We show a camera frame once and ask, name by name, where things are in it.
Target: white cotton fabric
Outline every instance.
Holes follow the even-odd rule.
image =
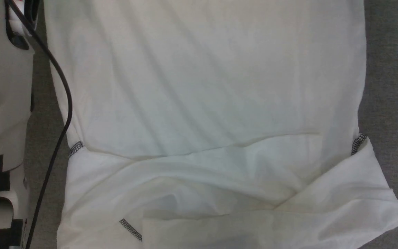
[[[73,95],[68,142],[85,145],[68,164],[60,249],[358,248],[398,226],[370,141],[350,156],[361,0],[45,7]]]

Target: black cable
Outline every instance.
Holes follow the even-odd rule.
[[[41,49],[45,52],[45,54],[48,56],[49,60],[55,67],[56,71],[58,72],[62,85],[64,85],[65,88],[65,94],[67,95],[67,101],[68,101],[68,116],[67,116],[67,121],[65,122],[64,128],[62,129],[62,132],[59,136],[58,142],[56,143],[55,150],[53,151],[52,157],[50,159],[49,163],[49,168],[47,169],[46,177],[44,178],[44,183],[42,184],[41,192],[39,193],[38,197],[38,202],[36,203],[36,208],[35,208],[35,214],[33,215],[31,227],[30,227],[30,232],[29,232],[29,237],[27,239],[27,244],[25,249],[30,248],[30,244],[32,242],[33,238],[33,233],[35,231],[35,226],[36,226],[36,221],[38,220],[38,214],[39,214],[39,209],[41,208],[41,203],[42,199],[44,198],[44,193],[46,192],[47,188],[47,183],[49,182],[50,174],[53,169],[53,164],[56,159],[56,155],[59,151],[59,147],[62,143],[62,140],[64,139],[65,134],[67,133],[68,127],[70,126],[70,123],[72,121],[72,114],[73,114],[73,102],[72,102],[72,95],[70,93],[70,88],[68,87],[68,82],[67,79],[65,78],[64,73],[62,72],[61,67],[59,66],[58,62],[50,52],[50,50],[47,48],[47,46],[42,42],[41,38],[39,38],[39,35],[36,33],[35,28],[30,24],[30,22],[25,18],[25,16],[22,14],[22,12],[18,9],[16,6],[14,0],[5,0],[5,2],[10,6],[10,8],[13,9],[15,14],[18,16],[19,20],[21,20],[22,24],[27,28],[33,39],[35,39],[36,43],[41,47]]]

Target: gray carpet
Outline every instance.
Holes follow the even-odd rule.
[[[371,138],[389,186],[398,197],[398,0],[365,0],[365,7],[368,73],[359,111],[360,128],[361,132]],[[38,31],[45,39],[43,17]],[[28,126],[25,155],[31,187],[30,217],[33,215],[49,158],[63,126],[49,62],[36,44],[32,44],[36,50],[33,77],[36,108]],[[50,177],[32,248],[56,248],[56,230],[64,200],[67,152],[65,142]],[[368,243],[364,248],[398,249],[398,228]]]

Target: black stitching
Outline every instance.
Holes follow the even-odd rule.
[[[367,138],[368,137],[365,134],[359,134],[359,137],[356,138],[352,143],[351,156],[359,151],[359,147],[362,145],[363,142],[365,142]]]
[[[139,241],[142,241],[142,235],[138,231],[136,231],[136,229],[134,229],[130,224],[128,224],[125,219],[121,219],[119,222],[125,229],[127,229],[131,233],[131,235],[139,239]]]
[[[73,147],[70,149],[70,152],[68,153],[68,157],[73,156],[75,153],[77,153],[82,147],[84,147],[84,144],[79,141]]]

